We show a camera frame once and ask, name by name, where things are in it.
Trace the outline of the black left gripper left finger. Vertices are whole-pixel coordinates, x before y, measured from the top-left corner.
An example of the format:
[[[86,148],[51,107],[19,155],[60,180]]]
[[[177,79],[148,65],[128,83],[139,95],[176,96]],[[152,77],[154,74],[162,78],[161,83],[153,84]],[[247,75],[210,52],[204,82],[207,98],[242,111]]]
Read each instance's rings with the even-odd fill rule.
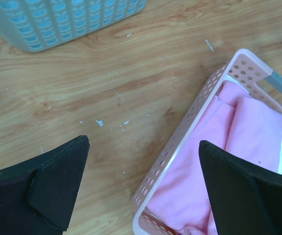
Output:
[[[67,231],[89,152],[78,136],[0,170],[0,235],[61,235]]]

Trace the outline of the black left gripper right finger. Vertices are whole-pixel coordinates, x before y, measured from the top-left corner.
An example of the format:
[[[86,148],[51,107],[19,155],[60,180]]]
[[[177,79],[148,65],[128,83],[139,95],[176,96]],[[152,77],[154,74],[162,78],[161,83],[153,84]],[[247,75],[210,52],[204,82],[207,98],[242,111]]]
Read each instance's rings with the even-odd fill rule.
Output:
[[[282,235],[282,175],[201,141],[199,160],[220,235]]]

